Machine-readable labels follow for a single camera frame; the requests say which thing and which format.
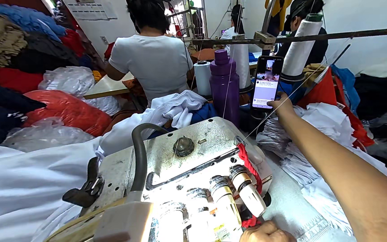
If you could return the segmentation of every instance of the smartphone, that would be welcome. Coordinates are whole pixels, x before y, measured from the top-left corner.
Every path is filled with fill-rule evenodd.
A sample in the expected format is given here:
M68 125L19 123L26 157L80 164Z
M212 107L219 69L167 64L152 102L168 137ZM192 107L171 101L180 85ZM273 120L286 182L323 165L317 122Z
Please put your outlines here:
M251 95L252 109L270 112L272 107L267 102L276 98L277 85L282 72L283 57L260 56L255 73L255 88Z

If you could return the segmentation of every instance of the wall outlet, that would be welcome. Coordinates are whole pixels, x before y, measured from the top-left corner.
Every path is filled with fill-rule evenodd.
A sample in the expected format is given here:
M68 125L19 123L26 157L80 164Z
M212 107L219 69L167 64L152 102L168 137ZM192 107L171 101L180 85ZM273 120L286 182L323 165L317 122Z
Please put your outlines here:
M100 36L104 44L108 44L107 38L105 36Z

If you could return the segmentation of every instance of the red cord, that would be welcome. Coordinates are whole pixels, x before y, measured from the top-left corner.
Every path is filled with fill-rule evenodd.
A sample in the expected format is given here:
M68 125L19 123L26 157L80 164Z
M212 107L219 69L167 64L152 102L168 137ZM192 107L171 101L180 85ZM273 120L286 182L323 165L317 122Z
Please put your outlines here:
M255 177L255 179L256 179L256 190L258 191L259 194L261 194L261 192L262 192L262 179L259 176L259 173L255 170L253 165L250 163L249 157L247 156L247 151L246 151L244 145L242 143L240 143L240 144L238 144L237 147L240 150L240 152L238 153L238 156L240 157L240 159L242 159L244 161L244 166ZM261 224L261 221L259 221L255 216L252 215L252 218L243 221L241 223L241 226L243 226L244 228L249 228L249 227L256 226L258 224Z

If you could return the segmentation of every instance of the measuring tape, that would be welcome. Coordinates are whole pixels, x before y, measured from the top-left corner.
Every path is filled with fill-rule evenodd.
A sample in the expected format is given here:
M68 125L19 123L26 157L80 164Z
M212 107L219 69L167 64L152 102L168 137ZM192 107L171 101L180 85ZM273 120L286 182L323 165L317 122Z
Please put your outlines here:
M295 232L297 242L314 242L332 229L332 226L322 216L318 215Z

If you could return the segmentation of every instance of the fist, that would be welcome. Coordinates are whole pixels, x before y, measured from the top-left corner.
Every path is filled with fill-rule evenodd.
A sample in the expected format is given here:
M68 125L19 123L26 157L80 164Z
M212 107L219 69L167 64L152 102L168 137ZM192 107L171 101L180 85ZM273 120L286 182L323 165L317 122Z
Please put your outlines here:
M296 242L296 239L268 220L260 226L246 229L241 235L240 242Z

